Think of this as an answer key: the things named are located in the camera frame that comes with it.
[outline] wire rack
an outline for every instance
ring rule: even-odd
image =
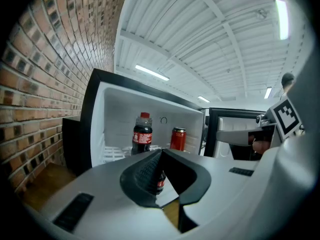
[[[100,158],[100,163],[105,164],[127,157],[131,157],[132,146],[116,147],[116,146],[105,146],[102,157]],[[151,145],[150,151],[162,149],[159,145]]]

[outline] fluorescent light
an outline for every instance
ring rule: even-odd
[[[203,101],[205,101],[205,102],[208,102],[208,103],[210,102],[209,100],[207,100],[206,98],[204,98],[204,97],[202,97],[202,96],[198,96],[198,98],[201,99],[201,100],[203,100]]]
[[[141,70],[141,71],[143,71],[143,72],[149,73],[149,74],[151,74],[151,75],[153,75],[153,76],[155,76],[155,77],[157,77],[157,78],[161,78],[162,80],[169,81],[169,78],[168,78],[168,77],[165,77],[165,76],[163,76],[163,75],[160,75],[160,74],[158,74],[158,73],[156,73],[156,72],[153,72],[153,71],[151,71],[151,70],[149,70],[149,69],[146,69],[146,68],[143,67],[143,66],[135,65],[135,68],[136,68],[137,70]]]
[[[280,25],[280,39],[284,40],[289,37],[289,19],[287,4],[285,1],[275,0],[278,8],[279,25]]]
[[[268,99],[268,98],[269,98],[269,95],[270,95],[270,93],[271,93],[271,90],[272,90],[272,87],[268,87],[268,88],[266,89],[266,93],[265,93],[265,96],[264,96],[265,99]]]

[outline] red soda can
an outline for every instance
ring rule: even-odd
[[[186,128],[174,127],[172,130],[170,149],[184,151],[186,137]]]

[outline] ceiling beam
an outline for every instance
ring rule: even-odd
[[[242,54],[239,48],[239,44],[237,42],[236,36],[234,32],[232,31],[229,23],[226,21],[226,17],[222,13],[222,11],[219,9],[217,4],[213,0],[202,0],[210,9],[211,11],[216,15],[216,17],[219,19],[221,22],[222,26],[224,27],[226,33],[228,34],[233,49],[235,51],[236,57],[239,61],[239,65],[241,68],[241,74],[242,74],[242,80],[243,80],[243,87],[244,87],[244,95],[245,97],[248,97],[248,91],[247,91],[247,79],[246,79],[246,70],[245,70],[245,65],[244,65],[244,60],[242,58]]]
[[[209,88],[214,95],[221,101],[221,97],[218,94],[218,92],[215,90],[214,87],[212,87],[206,80],[204,80],[197,72],[195,72],[191,67],[189,67],[187,64],[185,64],[183,61],[181,61],[180,59],[178,59],[175,56],[172,56],[170,52],[166,51],[165,49],[163,49],[162,47],[154,44],[153,42],[150,42],[138,35],[132,34],[130,32],[127,32],[125,30],[121,30],[120,35],[119,35],[120,39],[123,40],[127,40],[129,42],[135,43],[139,46],[142,46],[145,49],[151,49],[155,52],[157,52],[158,54],[162,55],[163,57],[165,57],[169,62],[175,64],[176,66],[183,68],[185,71],[189,72],[190,74],[192,74],[196,79],[198,79],[203,85],[205,85],[207,88]]]

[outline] white ceiling panel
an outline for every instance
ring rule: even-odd
[[[282,75],[298,74],[313,47],[304,15],[290,1],[287,7],[290,36],[280,40],[274,0],[126,0],[115,72],[206,107],[198,96],[211,107],[263,102],[271,86],[279,97]]]

